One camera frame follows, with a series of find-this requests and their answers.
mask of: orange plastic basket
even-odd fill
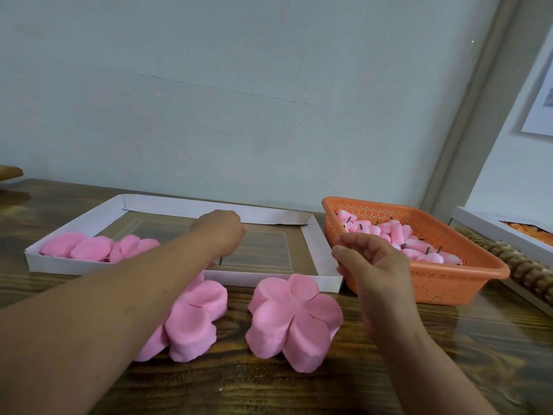
[[[328,196],[322,200],[326,211],[325,236],[330,246],[345,233],[336,212],[346,210],[359,220],[375,223],[391,217],[408,223],[413,234],[445,252],[453,253],[464,261],[463,266],[411,261],[411,279],[418,303],[466,304],[480,291],[489,279],[509,277],[509,268],[499,258],[474,244],[469,239],[438,221],[424,211],[381,202],[369,202]],[[355,281],[346,277],[347,286],[356,293]]]

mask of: pink clay flower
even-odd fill
[[[204,281],[204,273],[175,301],[167,320],[157,327],[135,361],[148,361],[167,346],[173,361],[185,363],[204,354],[217,339],[211,322],[227,311],[227,289]]]
[[[317,283],[300,274],[259,282],[248,309],[253,318],[245,339],[253,354],[267,359],[282,351],[298,372],[321,365],[343,323],[336,300],[319,294]]]

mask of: white wall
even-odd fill
[[[553,57],[553,27],[467,201],[467,207],[553,225],[553,137],[521,132]]]
[[[307,210],[418,206],[499,1],[1,0],[0,162]]]

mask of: wooden bead string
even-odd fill
[[[550,268],[504,242],[486,240],[466,227],[455,230],[505,262],[511,271],[511,278],[553,305],[553,271]]]

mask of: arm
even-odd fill
[[[4,413],[87,413],[190,281],[244,232],[234,212],[213,211],[188,234],[0,310]]]
[[[362,233],[342,235],[332,254],[340,263],[338,271],[355,279],[365,330],[406,414],[497,415],[426,332],[404,254]]]

